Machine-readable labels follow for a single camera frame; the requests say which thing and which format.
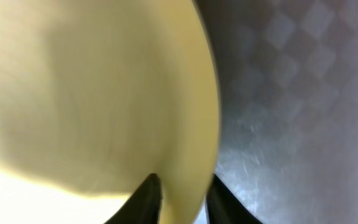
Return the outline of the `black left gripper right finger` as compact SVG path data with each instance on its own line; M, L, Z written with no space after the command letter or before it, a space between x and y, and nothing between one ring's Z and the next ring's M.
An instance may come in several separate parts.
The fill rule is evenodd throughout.
M206 195L206 213L209 224L262 224L216 174Z

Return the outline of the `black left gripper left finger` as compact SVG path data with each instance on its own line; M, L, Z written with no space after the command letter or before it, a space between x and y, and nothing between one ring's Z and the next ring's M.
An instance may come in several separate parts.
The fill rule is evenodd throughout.
M160 178L150 174L104 224L158 224L162 199Z

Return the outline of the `yellow round plate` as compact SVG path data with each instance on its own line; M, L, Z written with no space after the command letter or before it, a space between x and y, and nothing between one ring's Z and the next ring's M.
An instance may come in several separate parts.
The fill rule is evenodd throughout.
M192 223L218 142L194 1L0 0L0 223L104 223L151 173Z

